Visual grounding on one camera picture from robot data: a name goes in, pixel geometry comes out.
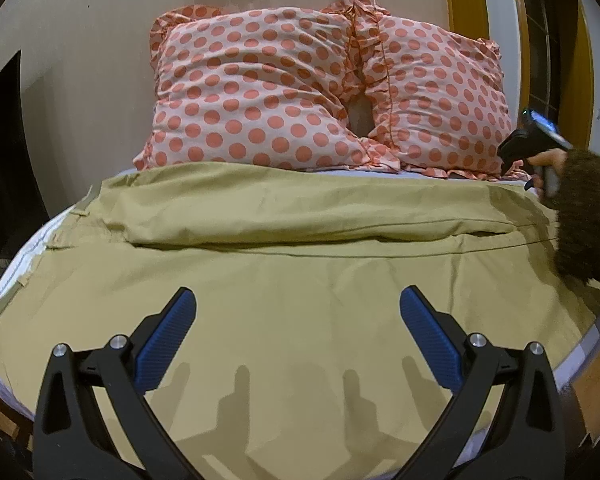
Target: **khaki duvet cover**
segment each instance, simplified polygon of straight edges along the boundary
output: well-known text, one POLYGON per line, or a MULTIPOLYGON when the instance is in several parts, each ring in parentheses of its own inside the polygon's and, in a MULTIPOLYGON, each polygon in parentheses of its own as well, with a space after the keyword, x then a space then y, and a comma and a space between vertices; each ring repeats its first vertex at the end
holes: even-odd
POLYGON ((380 474, 449 398, 401 321, 401 290, 418 285, 494 344, 539 340, 555 367, 600 309, 597 289, 554 273, 555 234, 519 186, 213 162, 112 178, 0 302, 0 375, 35 410, 56 343, 102 346, 188 286, 198 317, 147 397, 207 480, 380 474))

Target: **blue gripper pad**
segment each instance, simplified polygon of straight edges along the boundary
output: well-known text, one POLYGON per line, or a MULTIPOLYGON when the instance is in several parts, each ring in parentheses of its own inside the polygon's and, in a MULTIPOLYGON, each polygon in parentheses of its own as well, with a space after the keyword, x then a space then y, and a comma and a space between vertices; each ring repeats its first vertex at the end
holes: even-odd
POLYGON ((136 357, 134 387, 138 393, 155 390, 167 372, 189 328, 196 319, 196 297, 182 288, 164 319, 136 357))
POLYGON ((410 286, 400 295, 400 315, 424 355, 436 381, 443 388, 458 393, 462 387, 462 359, 435 317, 410 286))

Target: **white mattress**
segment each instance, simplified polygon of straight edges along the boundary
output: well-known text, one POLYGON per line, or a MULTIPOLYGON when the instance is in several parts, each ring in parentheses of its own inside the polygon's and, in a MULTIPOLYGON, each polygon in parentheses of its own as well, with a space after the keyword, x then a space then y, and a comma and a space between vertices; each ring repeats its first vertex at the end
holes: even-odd
MULTIPOLYGON (((124 171, 121 174, 133 173, 135 170, 124 171)), ((372 173, 367 171, 346 171, 336 170, 328 171, 332 175, 342 176, 370 176, 378 178, 429 178, 418 173, 401 172, 399 174, 388 174, 388 173, 372 173)), ((460 182, 473 182, 471 180, 460 180, 460 182)), ((506 182, 512 186, 523 185, 523 182, 506 182)), ((0 298, 19 276, 29 270, 32 259, 37 255, 41 254, 46 248, 46 242, 53 234, 54 230, 62 223, 64 218, 69 214, 71 208, 63 211, 58 216, 50 220, 46 225, 42 226, 36 234, 20 249, 16 257, 13 259, 4 275, 0 279, 0 298)), ((588 361, 598 352, 600 348, 600 316, 596 319, 596 322, 571 351, 571 353, 564 359, 563 362, 554 370, 555 382, 558 389, 561 389, 565 384, 569 383, 576 373, 588 363, 588 361)), ((23 415, 33 420, 33 414, 25 408, 13 395, 11 388, 8 384, 2 382, 0 378, 0 398, 4 400, 9 406, 23 415)), ((465 450, 459 459, 459 462, 465 462, 470 459, 480 449, 482 441, 486 436, 486 430, 478 432, 468 442, 465 450)))

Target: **polka dot pillowcase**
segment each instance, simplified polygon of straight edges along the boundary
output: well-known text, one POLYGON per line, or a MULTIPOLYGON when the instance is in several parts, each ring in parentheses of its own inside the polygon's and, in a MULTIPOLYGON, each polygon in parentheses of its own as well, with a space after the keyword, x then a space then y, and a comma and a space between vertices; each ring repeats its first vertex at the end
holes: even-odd
POLYGON ((151 34, 154 128, 136 168, 381 165, 346 127, 343 103, 362 92, 350 26, 343 15, 298 8, 221 15, 191 6, 161 16, 151 34))
MULTIPOLYGON (((512 131, 498 46, 356 0, 356 37, 375 129, 403 168, 497 180, 512 131)), ((523 178, 517 168, 508 178, 523 178)))

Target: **handheld controller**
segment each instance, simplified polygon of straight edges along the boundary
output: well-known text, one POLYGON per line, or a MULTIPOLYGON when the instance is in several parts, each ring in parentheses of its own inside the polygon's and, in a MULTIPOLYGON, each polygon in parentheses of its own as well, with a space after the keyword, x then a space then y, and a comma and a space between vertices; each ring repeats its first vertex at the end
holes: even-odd
MULTIPOLYGON (((557 124, 551 122, 535 110, 525 108, 522 111, 522 128, 515 130, 498 147, 498 156, 502 159, 500 174, 505 174, 516 160, 523 160, 523 169, 527 173, 535 173, 544 181, 544 193, 548 199, 552 199, 560 187, 560 179, 554 168, 535 166, 530 167, 526 161, 530 156, 538 153, 560 148, 569 151, 573 148, 571 143, 563 138, 557 124)), ((529 189, 533 183, 529 181, 525 189, 529 189)))

